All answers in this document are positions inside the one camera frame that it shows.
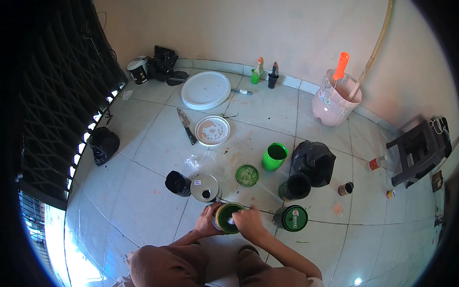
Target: paint stain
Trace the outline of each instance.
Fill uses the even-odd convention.
[[[233,157],[229,160],[229,163],[233,164],[236,159],[237,159],[237,153],[233,154]]]

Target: paint brush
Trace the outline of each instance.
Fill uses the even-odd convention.
[[[277,62],[274,62],[274,65],[273,65],[273,72],[271,75],[273,75],[274,77],[276,76],[276,69],[277,69]]]
[[[263,58],[259,57],[257,67],[255,68],[255,71],[253,71],[255,74],[260,74],[261,61],[263,61]]]

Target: wall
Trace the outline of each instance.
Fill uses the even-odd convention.
[[[362,106],[399,129],[418,114],[443,115],[459,136],[458,97],[435,35],[409,0],[395,1],[385,41],[362,86]],[[121,67],[154,45],[183,58],[264,67],[320,84],[340,52],[346,73],[362,72],[381,31],[381,0],[94,0],[107,12],[105,33]],[[99,14],[104,24],[104,13]]]

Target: knife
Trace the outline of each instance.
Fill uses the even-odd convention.
[[[182,121],[182,124],[185,127],[186,134],[190,139],[191,145],[194,146],[198,140],[195,138],[195,136],[192,134],[190,130],[190,120],[185,116],[181,109],[177,108],[177,113],[179,114],[180,120]]]

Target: white bucket lid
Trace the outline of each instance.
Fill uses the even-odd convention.
[[[182,87],[182,101],[193,110],[208,110],[228,98],[231,84],[219,72],[206,71],[191,76]]]
[[[128,71],[132,71],[142,65],[146,64],[146,56],[140,56],[138,58],[132,59],[127,66]]]

